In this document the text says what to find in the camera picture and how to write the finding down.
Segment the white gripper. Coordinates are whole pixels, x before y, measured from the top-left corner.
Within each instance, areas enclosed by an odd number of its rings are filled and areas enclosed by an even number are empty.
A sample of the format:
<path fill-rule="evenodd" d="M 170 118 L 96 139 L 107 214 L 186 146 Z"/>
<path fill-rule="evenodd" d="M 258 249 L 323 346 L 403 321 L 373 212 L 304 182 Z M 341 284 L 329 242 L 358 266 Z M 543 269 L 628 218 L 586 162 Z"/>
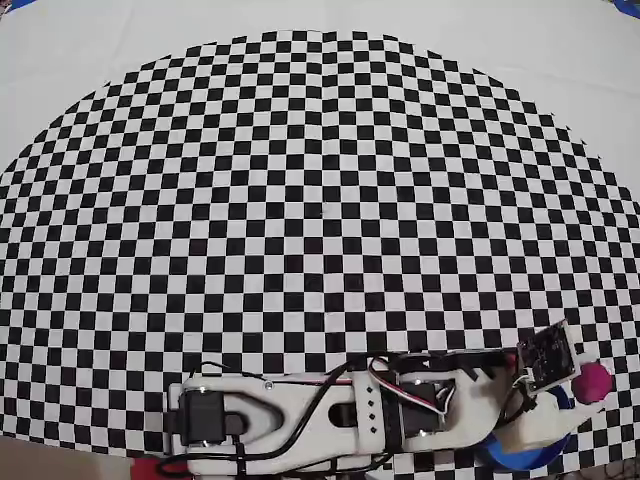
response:
<path fill-rule="evenodd" d="M 536 397 L 537 405 L 532 410 L 499 429 L 499 442 L 502 446 L 549 446 L 576 430 L 605 406 L 605 401 L 601 400 L 561 409 L 559 401 L 568 399 L 563 387 L 542 392 Z"/>

